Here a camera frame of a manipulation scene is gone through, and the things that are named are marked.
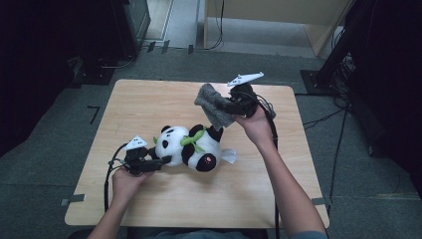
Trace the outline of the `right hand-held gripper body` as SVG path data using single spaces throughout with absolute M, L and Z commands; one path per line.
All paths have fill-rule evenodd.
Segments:
M 250 118 L 254 115 L 259 101 L 250 83 L 262 77 L 264 77 L 262 72 L 238 75 L 227 84 L 228 87 L 231 87 L 229 99 L 234 103 L 233 106 L 241 108 L 240 116 Z

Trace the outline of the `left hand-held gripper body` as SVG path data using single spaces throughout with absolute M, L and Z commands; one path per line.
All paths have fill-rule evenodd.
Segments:
M 123 149 L 126 152 L 124 158 L 125 167 L 133 175 L 141 173 L 141 166 L 148 154 L 147 142 L 136 135 Z

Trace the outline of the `grey fluffy cloth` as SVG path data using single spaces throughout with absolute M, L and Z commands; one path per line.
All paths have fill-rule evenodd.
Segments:
M 202 108 L 205 116 L 217 130 L 228 127 L 234 122 L 230 114 L 225 113 L 217 106 L 216 102 L 219 98 L 223 97 L 211 84 L 204 84 L 200 87 L 194 101 L 194 105 Z

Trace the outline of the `panda plush toy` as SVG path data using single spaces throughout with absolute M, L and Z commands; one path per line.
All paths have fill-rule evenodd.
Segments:
M 148 153 L 153 159 L 162 159 L 167 166 L 185 164 L 199 172 L 212 171 L 221 159 L 234 163 L 235 149 L 222 149 L 224 129 L 198 124 L 191 129 L 167 125 L 161 135 L 153 139 L 155 147 Z

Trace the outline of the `person's left hand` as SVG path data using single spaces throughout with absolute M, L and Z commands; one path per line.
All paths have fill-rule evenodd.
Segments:
M 112 176 L 112 201 L 128 203 L 139 191 L 141 184 L 152 175 L 153 172 L 132 175 L 125 168 L 118 169 Z

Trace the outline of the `person's right hand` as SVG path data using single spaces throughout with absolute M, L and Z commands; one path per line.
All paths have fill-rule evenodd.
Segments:
M 251 118 L 236 115 L 232 115 L 232 118 L 244 129 L 249 140 L 259 151 L 270 151 L 275 148 L 270 124 L 261 108 L 257 108 Z

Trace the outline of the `person's blue-grey clothing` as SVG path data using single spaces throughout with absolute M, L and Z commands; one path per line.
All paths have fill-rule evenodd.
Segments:
M 155 236 L 147 236 L 144 239 L 251 239 L 241 232 L 221 233 L 211 230 L 199 230 L 181 234 L 161 232 Z M 305 231 L 291 236 L 289 239 L 328 239 L 324 233 L 318 231 Z

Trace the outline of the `black metal stand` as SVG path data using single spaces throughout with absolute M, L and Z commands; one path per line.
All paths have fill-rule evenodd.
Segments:
M 343 14 L 345 29 L 323 66 L 318 71 L 301 70 L 301 77 L 309 95 L 334 96 L 338 94 L 335 88 L 335 71 L 347 54 L 353 33 L 358 28 L 364 11 L 363 0 L 350 0 L 347 3 L 347 11 Z

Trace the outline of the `beige wooden furniture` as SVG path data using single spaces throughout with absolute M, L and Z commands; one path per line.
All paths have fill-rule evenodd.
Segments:
M 343 21 L 354 0 L 205 0 L 205 18 L 303 24 L 316 56 Z

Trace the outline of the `black equipment cabinet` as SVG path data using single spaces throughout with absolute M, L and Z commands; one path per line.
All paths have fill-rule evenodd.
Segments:
M 110 0 L 120 57 L 136 57 L 150 24 L 146 0 Z

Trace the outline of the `dark curtain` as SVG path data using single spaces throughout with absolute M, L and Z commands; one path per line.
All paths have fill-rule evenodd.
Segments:
M 28 138 L 74 80 L 69 66 L 102 0 L 0 0 L 0 157 Z
M 357 3 L 369 9 L 351 30 L 348 48 L 354 110 L 369 152 L 406 170 L 422 198 L 422 0 Z

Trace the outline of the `black stand base plate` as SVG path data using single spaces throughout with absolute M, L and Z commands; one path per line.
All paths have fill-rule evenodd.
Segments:
M 86 63 L 81 58 L 75 59 L 73 70 L 75 76 L 70 83 L 71 88 L 80 88 L 82 85 L 108 86 L 114 73 L 113 68 Z

